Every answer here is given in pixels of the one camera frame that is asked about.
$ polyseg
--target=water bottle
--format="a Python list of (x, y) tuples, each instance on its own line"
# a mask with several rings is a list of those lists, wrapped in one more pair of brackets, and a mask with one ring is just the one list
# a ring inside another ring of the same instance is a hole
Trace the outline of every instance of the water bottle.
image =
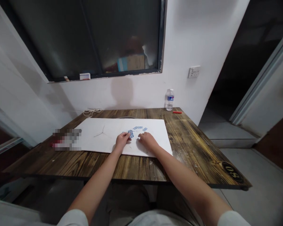
[(173, 100), (174, 100), (173, 89), (169, 89), (166, 93), (166, 96), (167, 96), (166, 110), (173, 110)]

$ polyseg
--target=hand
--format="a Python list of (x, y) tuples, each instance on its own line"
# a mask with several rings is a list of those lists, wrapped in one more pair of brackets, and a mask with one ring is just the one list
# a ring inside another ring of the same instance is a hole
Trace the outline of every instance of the hand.
[(116, 138), (115, 149), (123, 151), (127, 141), (131, 141), (130, 133), (123, 132)]
[(157, 147), (159, 147), (158, 143), (154, 139), (154, 137), (148, 133), (140, 133), (139, 135), (139, 142), (141, 142), (148, 150), (154, 151)]

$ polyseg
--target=white poster board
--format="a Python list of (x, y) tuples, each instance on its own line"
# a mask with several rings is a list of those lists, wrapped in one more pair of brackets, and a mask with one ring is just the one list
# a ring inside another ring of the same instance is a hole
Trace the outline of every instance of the white poster board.
[(122, 132), (132, 130), (132, 141), (123, 150), (125, 155), (154, 157), (137, 139), (140, 133), (149, 132), (157, 143), (172, 155), (172, 149), (164, 120), (162, 119), (106, 119), (87, 118), (76, 129), (82, 134), (78, 145), (84, 151), (111, 153), (116, 137)]

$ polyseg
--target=window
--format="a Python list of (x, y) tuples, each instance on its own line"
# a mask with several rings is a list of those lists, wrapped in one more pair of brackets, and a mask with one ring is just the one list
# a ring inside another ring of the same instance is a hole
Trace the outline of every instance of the window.
[(164, 0), (0, 0), (49, 81), (159, 73)]

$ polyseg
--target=wall outlet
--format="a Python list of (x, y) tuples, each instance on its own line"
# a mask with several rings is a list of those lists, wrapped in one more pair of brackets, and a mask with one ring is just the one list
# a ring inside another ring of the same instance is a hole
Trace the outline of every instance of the wall outlet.
[(199, 75), (200, 66), (190, 67), (188, 78), (196, 78)]

